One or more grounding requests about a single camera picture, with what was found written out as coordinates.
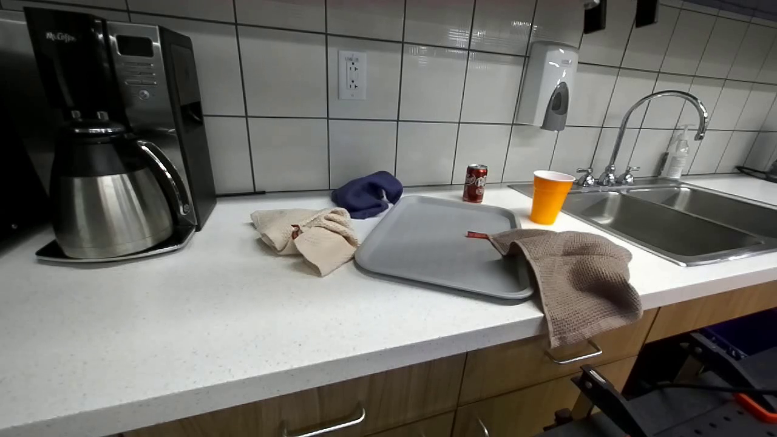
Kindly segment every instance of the drawer handle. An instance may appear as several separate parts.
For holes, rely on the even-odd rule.
[[[351,418],[344,418],[342,421],[334,421],[334,424],[327,424],[327,427],[319,427],[319,430],[310,430],[310,431],[290,431],[286,424],[282,427],[282,437],[315,437],[315,433],[331,433],[334,430],[347,430],[347,427],[356,427],[367,420],[367,407],[360,405],[355,409]]]
[[[481,427],[483,437],[491,437],[491,430],[486,427],[486,421],[478,415],[470,415],[475,420],[475,424]]]
[[[585,358],[595,358],[595,357],[602,357],[602,354],[604,354],[604,350],[602,350],[598,341],[592,341],[592,340],[585,340],[585,341],[591,345],[591,352],[585,352],[585,354],[575,354],[575,357],[565,357],[565,358],[554,357],[549,350],[547,350],[547,354],[549,354],[558,367],[568,367],[568,364],[585,362]]]

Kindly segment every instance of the brown dish towel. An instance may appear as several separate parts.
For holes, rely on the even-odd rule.
[[[592,232],[514,228],[491,236],[502,256],[526,260],[552,347],[588,340],[640,318],[628,284],[631,253]]]
[[[258,210],[249,219],[266,246],[285,256],[300,254],[321,276],[351,260],[360,246],[344,208]]]

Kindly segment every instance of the sink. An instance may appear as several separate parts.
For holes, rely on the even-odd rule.
[[[628,195],[666,203],[677,210],[696,212],[777,240],[777,210],[752,200],[724,195],[688,185],[677,189],[631,192]]]
[[[688,185],[575,189],[564,210],[682,266],[777,250],[777,210]]]

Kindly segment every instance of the wooden drawer front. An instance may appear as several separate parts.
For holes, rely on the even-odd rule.
[[[656,310],[645,310],[638,323],[598,334],[595,345],[602,350],[602,354],[585,362],[602,364],[627,354],[636,354],[653,318]],[[531,336],[470,352],[467,357],[462,401],[489,397],[572,373],[580,362],[558,364],[558,358],[580,357],[591,350],[592,347],[582,341],[572,347],[558,347],[552,352],[554,357],[549,357],[543,336]]]
[[[628,378],[636,357],[598,367],[616,388]],[[456,409],[453,437],[531,437],[554,424],[554,412],[572,407],[580,391],[571,378],[555,378],[507,396],[467,403]]]
[[[332,384],[262,403],[128,431],[128,437],[282,437],[347,421],[367,409],[367,420],[337,437],[376,433],[456,405],[463,357],[428,362],[344,384]]]
[[[666,305],[656,316],[648,341],[768,308],[777,308],[777,282]]]
[[[450,437],[453,430],[453,412],[438,415],[422,421],[396,427],[373,437]]]

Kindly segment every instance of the orange cup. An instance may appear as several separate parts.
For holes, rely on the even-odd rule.
[[[565,194],[572,189],[575,176],[554,169],[534,172],[531,221],[552,226],[564,208]]]

